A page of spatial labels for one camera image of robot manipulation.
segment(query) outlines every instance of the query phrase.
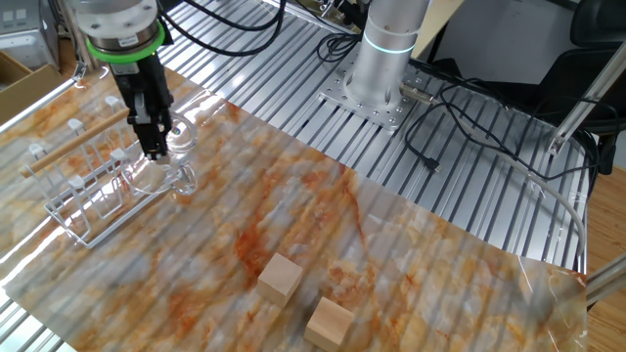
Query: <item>cable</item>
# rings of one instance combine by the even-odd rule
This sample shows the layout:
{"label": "cable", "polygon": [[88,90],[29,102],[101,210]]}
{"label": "cable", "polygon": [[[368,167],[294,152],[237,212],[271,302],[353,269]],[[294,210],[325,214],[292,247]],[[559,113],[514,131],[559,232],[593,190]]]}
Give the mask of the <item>cable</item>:
{"label": "cable", "polygon": [[[593,169],[593,168],[597,168],[598,166],[600,166],[600,163],[598,160],[593,160],[595,161],[595,163],[588,165],[588,166],[583,166],[583,167],[577,167],[577,168],[573,168],[573,169],[569,169],[569,170],[565,170],[563,172],[561,172],[558,175],[555,176],[547,176],[542,174],[541,172],[539,172],[538,170],[536,170],[535,168],[533,168],[532,166],[530,166],[528,163],[526,163],[523,159],[521,159],[517,154],[515,154],[514,152],[512,152],[509,148],[507,148],[504,143],[502,143],[502,141],[500,141],[495,135],[493,135],[490,131],[486,130],[484,127],[480,126],[478,123],[476,123],[476,121],[474,121],[470,116],[468,116],[462,109],[460,109],[459,107],[455,106],[454,104],[451,104],[450,102],[448,102],[444,97],[443,97],[443,93],[445,93],[446,91],[449,91],[453,88],[456,88],[458,86],[458,84],[453,84],[451,86],[448,86],[444,89],[442,89],[439,92],[439,99],[441,100],[442,103],[437,104],[437,107],[441,107],[444,106],[446,107],[446,109],[448,110],[448,112],[450,113],[450,115],[454,118],[455,123],[457,125],[459,125],[459,118],[455,115],[455,113],[453,112],[453,110],[456,110],[457,112],[459,112],[463,117],[465,117],[469,122],[471,122],[476,128],[478,128],[479,130],[481,130],[482,132],[484,132],[489,138],[493,139],[493,141],[497,144],[498,147],[494,147],[493,145],[484,145],[482,147],[488,148],[488,149],[492,149],[504,154],[509,155],[511,158],[513,158],[514,160],[520,162],[524,167],[528,168],[529,171],[531,171],[532,173],[534,173],[535,175],[541,177],[543,180],[545,181],[553,181],[556,180],[564,175],[567,175],[569,173],[572,172],[576,172],[576,171],[580,171],[580,170],[585,170],[585,169]],[[572,99],[572,100],[579,100],[579,101],[583,101],[585,103],[590,103],[590,104],[596,104],[598,106],[604,106],[606,108],[609,108],[611,110],[614,111],[614,114],[616,116],[617,119],[619,119],[619,115],[617,114],[617,111],[613,108],[613,107],[609,107],[603,103],[600,102],[596,102],[593,100],[588,100],[588,99],[577,99],[577,98],[568,98],[568,99]],[[467,134],[465,134],[466,137],[473,143],[479,144],[481,145],[479,142],[477,142],[476,140],[474,140],[474,138],[472,138],[471,136],[468,136]]]}
{"label": "cable", "polygon": [[537,115],[537,112],[541,109],[542,106],[544,106],[546,103],[554,101],[554,100],[570,100],[570,101],[575,101],[578,103],[589,103],[589,104],[593,104],[596,105],[598,107],[604,108],[609,110],[613,116],[615,117],[615,134],[619,134],[619,125],[620,125],[620,118],[619,118],[619,112],[617,112],[617,110],[606,103],[602,103],[602,102],[598,102],[595,100],[591,100],[591,99],[586,99],[586,98],[573,98],[573,97],[567,97],[567,96],[554,96],[554,97],[548,97],[546,99],[544,99],[543,101],[541,101],[538,105],[537,108],[535,109],[535,111],[531,114],[531,117],[534,117]]}
{"label": "cable", "polygon": [[[325,63],[337,63],[345,59],[361,41],[361,34],[332,33],[320,40],[315,47],[317,57]],[[327,54],[322,55],[322,48],[326,46]]]}
{"label": "cable", "polygon": [[281,17],[281,12],[279,11],[276,16],[274,16],[274,18],[272,18],[272,20],[268,21],[265,24],[262,25],[257,25],[257,26],[246,26],[246,25],[242,25],[242,24],[238,24],[235,22],[231,22],[226,18],[223,18],[217,14],[215,14],[214,12],[208,10],[206,7],[200,5],[199,3],[197,3],[196,1],[193,0],[183,0],[184,2],[188,3],[189,5],[195,7],[196,9],[200,10],[201,12],[213,17],[214,19],[222,22],[222,23],[226,23],[231,27],[234,27],[236,29],[239,30],[244,30],[244,31],[261,31],[261,30],[265,30],[269,27],[271,27],[272,25],[274,25],[274,23],[276,23],[279,18]]}
{"label": "cable", "polygon": [[280,7],[279,7],[279,10],[278,10],[278,14],[277,14],[278,19],[277,19],[277,22],[276,22],[276,28],[274,29],[274,33],[272,33],[272,36],[267,40],[267,42],[265,42],[263,45],[259,46],[258,48],[255,48],[255,49],[252,49],[252,50],[247,50],[247,51],[242,51],[242,52],[234,52],[234,51],[224,50],[224,49],[220,49],[220,48],[214,47],[214,46],[212,46],[210,44],[202,42],[201,40],[199,40],[198,38],[196,38],[195,36],[193,36],[192,34],[187,32],[185,29],[183,29],[178,23],[176,23],[163,10],[163,8],[160,6],[160,4],[158,4],[158,13],[166,21],[168,21],[169,24],[171,24],[172,27],[174,27],[174,29],[178,30],[184,37],[186,37],[187,39],[191,40],[195,44],[198,44],[201,47],[203,47],[204,49],[213,51],[213,52],[215,52],[217,54],[220,54],[220,55],[229,56],[229,57],[237,57],[238,58],[238,57],[246,57],[246,56],[256,55],[256,54],[262,52],[263,50],[267,49],[270,45],[272,45],[272,43],[274,43],[276,38],[278,38],[279,34],[281,33],[281,28],[283,27],[283,19],[285,18],[285,7],[286,6],[287,6],[287,0],[281,0]]}
{"label": "cable", "polygon": [[416,120],[413,122],[413,124],[407,129],[406,133],[404,134],[404,144],[406,145],[406,147],[409,149],[409,151],[413,152],[413,154],[415,154],[418,158],[420,158],[425,166],[435,172],[440,172],[441,171],[441,164],[439,163],[439,161],[435,160],[432,157],[428,157],[424,154],[422,154],[422,152],[418,151],[417,149],[415,149],[415,147],[413,147],[413,145],[411,144],[411,141],[409,139],[409,135],[411,135],[411,140],[413,140],[413,138],[415,137],[415,134],[417,132],[416,127],[418,126],[418,123],[420,122],[420,120]]}
{"label": "cable", "polygon": [[[469,127],[466,123],[459,121],[459,126],[460,126],[461,131],[464,134],[468,135],[472,133],[472,128]],[[481,141],[477,141],[477,143],[484,144],[484,145],[489,144],[489,141],[487,141],[482,136],[476,136],[476,138],[481,140]],[[578,228],[578,249],[576,253],[577,255],[582,254],[582,251],[585,247],[584,243],[587,243],[587,230],[585,229],[585,225],[583,224],[583,221],[581,220],[580,216],[578,216],[576,209],[574,209],[574,207],[569,203],[569,200],[565,198],[561,193],[559,193],[558,191],[550,187],[546,182],[544,182],[544,180],[538,177],[534,172],[528,172],[530,171],[530,169],[525,169],[524,168],[525,166],[522,166],[520,162],[518,162],[517,160],[514,160],[510,155],[500,152],[500,151],[496,151],[496,154],[503,161],[505,161],[510,166],[512,166],[515,170],[523,173],[527,179],[534,182],[539,187],[541,187],[544,191],[551,194],[565,208],[565,210],[567,210],[572,220],[574,220],[576,227]]]}

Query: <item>metal rail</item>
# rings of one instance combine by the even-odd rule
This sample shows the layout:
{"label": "metal rail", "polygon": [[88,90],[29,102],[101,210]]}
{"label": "metal rail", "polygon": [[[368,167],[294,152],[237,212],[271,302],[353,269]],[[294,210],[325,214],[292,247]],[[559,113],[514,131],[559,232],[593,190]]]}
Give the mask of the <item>metal rail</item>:
{"label": "metal rail", "polygon": [[[200,3],[247,25],[267,21],[272,16],[269,10],[274,11],[268,4],[248,0]],[[269,35],[237,31],[185,4],[170,15],[205,42],[229,50],[254,47]],[[318,97],[316,92],[335,65],[321,63],[314,50],[322,37],[339,30],[343,29],[320,24],[289,6],[282,34],[255,57],[217,56],[176,31],[172,31],[176,44],[161,49],[160,55],[167,67],[479,238],[516,254],[586,271],[586,255],[576,258],[577,231],[562,206],[493,153],[469,143],[443,112],[425,119],[411,138],[415,148],[443,166],[440,173],[431,173],[403,142],[408,125],[425,106],[414,106],[406,122],[391,132]],[[409,72],[406,79],[431,94],[445,84],[423,72]],[[558,157],[544,153],[553,127],[465,89],[452,95],[466,113],[541,171],[556,174],[585,163],[576,143],[565,143]],[[585,215],[587,173],[573,173],[550,184],[577,200],[575,208]],[[0,352],[4,351],[73,349],[1,291]]]}

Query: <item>wooden block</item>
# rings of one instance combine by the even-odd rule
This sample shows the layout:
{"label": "wooden block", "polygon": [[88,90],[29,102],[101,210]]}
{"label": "wooden block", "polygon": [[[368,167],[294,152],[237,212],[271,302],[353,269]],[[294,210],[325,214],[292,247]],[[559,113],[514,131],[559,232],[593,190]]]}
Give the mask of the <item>wooden block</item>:
{"label": "wooden block", "polygon": [[328,352],[336,352],[348,332],[354,314],[322,297],[306,325],[304,339]]}
{"label": "wooden block", "polygon": [[302,268],[276,253],[258,277],[256,291],[285,308],[301,279]]}

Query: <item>marble-patterned mat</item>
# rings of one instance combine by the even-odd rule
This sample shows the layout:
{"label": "marble-patterned mat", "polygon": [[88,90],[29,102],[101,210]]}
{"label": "marble-patterned mat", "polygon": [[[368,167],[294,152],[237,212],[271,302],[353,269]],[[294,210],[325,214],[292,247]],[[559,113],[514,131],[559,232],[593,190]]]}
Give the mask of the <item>marble-patterned mat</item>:
{"label": "marble-patterned mat", "polygon": [[[355,314],[343,351],[586,350],[583,275],[482,242],[167,78],[198,127],[199,189],[159,198],[94,249],[17,176],[29,143],[57,146],[66,120],[112,113],[101,103],[111,78],[85,79],[0,136],[12,151],[0,160],[0,284],[77,351],[310,351],[302,336],[322,296]],[[275,252],[304,268],[282,310],[255,292]]]}

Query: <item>white panel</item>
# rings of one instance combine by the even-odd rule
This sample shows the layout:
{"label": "white panel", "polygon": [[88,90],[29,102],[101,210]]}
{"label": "white panel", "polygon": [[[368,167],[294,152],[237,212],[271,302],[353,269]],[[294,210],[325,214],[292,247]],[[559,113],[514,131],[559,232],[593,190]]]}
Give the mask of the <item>white panel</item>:
{"label": "white panel", "polygon": [[573,12],[546,0],[466,0],[451,19],[437,59],[464,77],[537,84],[569,40]]}

